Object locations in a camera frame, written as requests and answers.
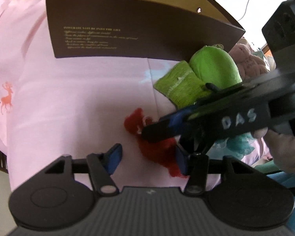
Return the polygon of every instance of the red toy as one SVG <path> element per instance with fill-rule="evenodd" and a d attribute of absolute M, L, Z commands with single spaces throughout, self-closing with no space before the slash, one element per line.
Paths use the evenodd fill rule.
<path fill-rule="evenodd" d="M 141 138 L 141 130 L 144 126 L 153 123 L 151 117 L 145 117 L 141 108 L 136 109 L 124 121 L 126 130 L 135 135 L 142 155 L 148 160 L 168 168 L 172 177 L 185 177 L 180 173 L 175 159 L 175 138 L 169 138 L 158 143 L 149 143 Z"/>

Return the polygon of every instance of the pink plush toy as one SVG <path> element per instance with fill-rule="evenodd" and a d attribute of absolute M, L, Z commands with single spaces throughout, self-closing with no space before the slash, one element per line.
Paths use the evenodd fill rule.
<path fill-rule="evenodd" d="M 229 52 L 238 67 L 240 77 L 249 79 L 268 72 L 265 62 L 258 56 L 252 55 L 249 48 L 237 43 Z"/>

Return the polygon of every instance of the stuffed toy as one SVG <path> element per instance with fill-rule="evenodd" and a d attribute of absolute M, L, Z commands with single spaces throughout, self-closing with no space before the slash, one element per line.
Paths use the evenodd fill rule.
<path fill-rule="evenodd" d="M 136 109 L 124 121 L 125 129 L 136 137 L 142 155 L 148 160 L 167 168 L 172 177 L 185 177 L 180 173 L 175 159 L 175 138 L 169 138 L 158 143 L 149 143 L 141 137 L 144 126 L 153 123 L 151 117 L 145 117 L 141 108 Z"/>
<path fill-rule="evenodd" d="M 256 48 L 254 47 L 254 45 L 248 42 L 247 39 L 245 39 L 244 37 L 240 38 L 240 40 L 237 43 L 242 43 L 246 45 L 251 53 L 254 53 L 256 51 Z"/>
<path fill-rule="evenodd" d="M 210 95 L 212 90 L 207 88 L 207 83 L 224 89 L 241 81 L 237 66 L 227 52 L 218 47 L 205 46 L 193 55 L 189 64 L 186 61 L 176 64 L 154 84 L 154 88 L 181 109 L 194 104 L 199 98 Z M 124 127 L 136 137 L 145 158 L 168 168 L 169 174 L 173 177 L 184 177 L 175 160 L 174 138 L 158 143 L 148 143 L 141 138 L 142 128 L 152 122 L 150 117 L 144 117 L 142 109 L 139 108 L 125 119 Z M 227 146 L 242 158 L 254 149 L 249 145 L 251 138 L 246 134 L 237 136 L 228 139 Z"/>
<path fill-rule="evenodd" d="M 229 52 L 238 67 L 240 77 L 250 79 L 268 72 L 266 64 L 258 56 L 252 55 L 249 48 L 241 43 L 237 43 Z"/>

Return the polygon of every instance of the green plush toy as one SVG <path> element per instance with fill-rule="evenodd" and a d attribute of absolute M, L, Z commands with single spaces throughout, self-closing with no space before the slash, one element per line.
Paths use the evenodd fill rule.
<path fill-rule="evenodd" d="M 181 109 L 211 93 L 206 83 L 225 89 L 241 81 L 237 66 L 226 51 L 205 46 L 192 56 L 189 64 L 186 61 L 176 64 L 154 88 Z"/>
<path fill-rule="evenodd" d="M 231 56 L 218 47 L 204 46 L 192 56 L 189 65 L 200 80 L 220 89 L 242 81 Z"/>

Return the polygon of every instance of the brown cardboard box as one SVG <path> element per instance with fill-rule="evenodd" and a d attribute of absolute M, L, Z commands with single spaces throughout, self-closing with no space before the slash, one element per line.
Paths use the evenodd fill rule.
<path fill-rule="evenodd" d="M 245 32 L 215 0 L 46 0 L 46 7 L 57 58 L 189 61 L 204 45 L 230 51 Z"/>

